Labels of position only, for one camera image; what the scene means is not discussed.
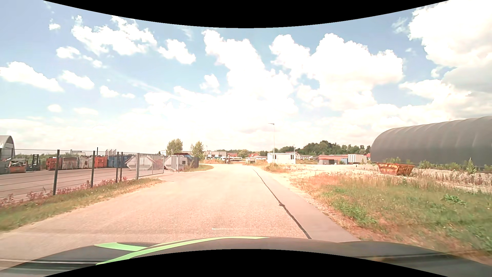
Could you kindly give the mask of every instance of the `light pole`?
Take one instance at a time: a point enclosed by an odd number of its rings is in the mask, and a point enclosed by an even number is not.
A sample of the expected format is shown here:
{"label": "light pole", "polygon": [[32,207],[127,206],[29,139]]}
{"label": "light pole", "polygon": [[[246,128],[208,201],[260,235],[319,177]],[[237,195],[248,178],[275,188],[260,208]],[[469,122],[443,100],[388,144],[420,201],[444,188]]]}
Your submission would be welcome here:
{"label": "light pole", "polygon": [[268,123],[268,124],[272,124],[274,126],[274,152],[272,154],[272,160],[275,163],[275,123]]}

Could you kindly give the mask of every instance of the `gray tunnel hangar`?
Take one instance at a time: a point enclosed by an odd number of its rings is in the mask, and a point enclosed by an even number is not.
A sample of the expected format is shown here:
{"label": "gray tunnel hangar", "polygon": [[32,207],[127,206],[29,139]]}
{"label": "gray tunnel hangar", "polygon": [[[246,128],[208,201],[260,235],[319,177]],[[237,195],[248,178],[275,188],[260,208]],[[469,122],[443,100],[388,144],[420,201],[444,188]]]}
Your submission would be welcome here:
{"label": "gray tunnel hangar", "polygon": [[492,116],[387,130],[371,145],[371,160],[397,157],[414,164],[463,164],[471,158],[476,166],[492,165]]}

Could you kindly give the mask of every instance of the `forklift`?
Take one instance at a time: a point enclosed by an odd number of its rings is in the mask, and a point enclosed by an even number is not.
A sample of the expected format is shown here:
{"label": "forklift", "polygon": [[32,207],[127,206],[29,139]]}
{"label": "forklift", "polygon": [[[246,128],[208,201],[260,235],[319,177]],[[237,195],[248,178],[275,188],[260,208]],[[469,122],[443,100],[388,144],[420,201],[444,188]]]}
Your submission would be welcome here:
{"label": "forklift", "polygon": [[40,171],[41,164],[39,162],[39,154],[32,155],[32,163],[28,165],[27,171]]}

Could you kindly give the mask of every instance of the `sky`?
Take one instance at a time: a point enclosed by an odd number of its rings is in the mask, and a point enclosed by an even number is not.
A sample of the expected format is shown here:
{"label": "sky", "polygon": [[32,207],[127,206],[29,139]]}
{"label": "sky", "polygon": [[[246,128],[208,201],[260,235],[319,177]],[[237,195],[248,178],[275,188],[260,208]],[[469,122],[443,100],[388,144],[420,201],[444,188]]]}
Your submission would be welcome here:
{"label": "sky", "polygon": [[4,0],[0,37],[0,135],[18,149],[371,145],[391,128],[492,115],[489,0],[268,29]]}

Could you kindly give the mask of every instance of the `metal fence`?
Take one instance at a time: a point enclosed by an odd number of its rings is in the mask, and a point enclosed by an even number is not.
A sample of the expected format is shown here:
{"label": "metal fence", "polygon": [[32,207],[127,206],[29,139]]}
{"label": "metal fence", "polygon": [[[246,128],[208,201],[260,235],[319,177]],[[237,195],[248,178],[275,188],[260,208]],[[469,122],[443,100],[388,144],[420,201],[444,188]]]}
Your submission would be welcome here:
{"label": "metal fence", "polygon": [[16,149],[2,162],[7,166],[0,174],[0,205],[198,167],[185,156],[115,150]]}

